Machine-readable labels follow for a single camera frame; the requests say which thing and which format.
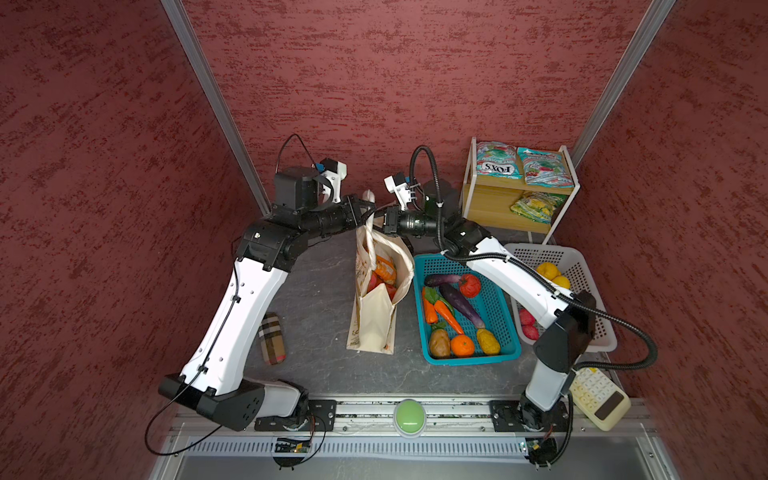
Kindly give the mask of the orange candy bag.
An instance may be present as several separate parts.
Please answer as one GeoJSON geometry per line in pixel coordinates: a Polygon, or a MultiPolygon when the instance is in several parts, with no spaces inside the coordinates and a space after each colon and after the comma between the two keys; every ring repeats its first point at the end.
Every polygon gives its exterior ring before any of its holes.
{"type": "Polygon", "coordinates": [[[388,285],[395,285],[397,281],[397,270],[394,263],[388,258],[380,255],[376,256],[374,273],[378,278],[388,285]]]}

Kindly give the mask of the cream canvas grocery bag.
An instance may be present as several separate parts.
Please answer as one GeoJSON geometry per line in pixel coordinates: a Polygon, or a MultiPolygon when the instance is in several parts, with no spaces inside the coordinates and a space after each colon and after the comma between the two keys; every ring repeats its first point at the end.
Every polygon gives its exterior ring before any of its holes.
{"type": "Polygon", "coordinates": [[[415,264],[401,238],[378,231],[382,224],[381,218],[371,216],[355,231],[355,301],[347,347],[392,355],[395,350],[397,305],[410,291],[415,264]],[[377,255],[394,263],[397,281],[395,285],[382,283],[367,293],[366,287],[374,272],[377,255]]]}

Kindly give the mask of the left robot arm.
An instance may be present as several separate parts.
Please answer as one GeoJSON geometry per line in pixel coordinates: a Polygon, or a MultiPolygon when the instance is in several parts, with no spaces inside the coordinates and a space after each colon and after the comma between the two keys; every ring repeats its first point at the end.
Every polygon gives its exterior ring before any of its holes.
{"type": "Polygon", "coordinates": [[[244,367],[269,305],[311,240],[354,230],[372,218],[373,202],[342,195],[346,176],[346,165],[330,158],[276,171],[276,199],[239,241],[228,287],[203,340],[182,370],[159,386],[170,405],[233,431],[258,417],[303,414],[298,386],[248,380],[244,367]]]}

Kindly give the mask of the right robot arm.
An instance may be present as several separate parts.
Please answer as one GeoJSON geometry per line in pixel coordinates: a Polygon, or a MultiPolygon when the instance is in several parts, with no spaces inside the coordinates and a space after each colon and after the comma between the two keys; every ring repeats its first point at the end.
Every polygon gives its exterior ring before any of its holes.
{"type": "Polygon", "coordinates": [[[484,227],[462,217],[443,195],[437,162],[429,147],[420,145],[413,151],[409,174],[396,175],[390,190],[404,201],[386,210],[385,234],[434,238],[441,255],[492,281],[544,327],[544,334],[534,344],[537,362],[532,377],[519,401],[521,423],[527,429],[550,427],[553,411],[567,395],[577,371],[641,370],[657,360],[658,347],[649,334],[597,309],[591,294],[572,293],[557,286],[517,259],[484,227]],[[598,318],[637,335],[646,344],[646,356],[626,364],[582,361],[598,318]]]}

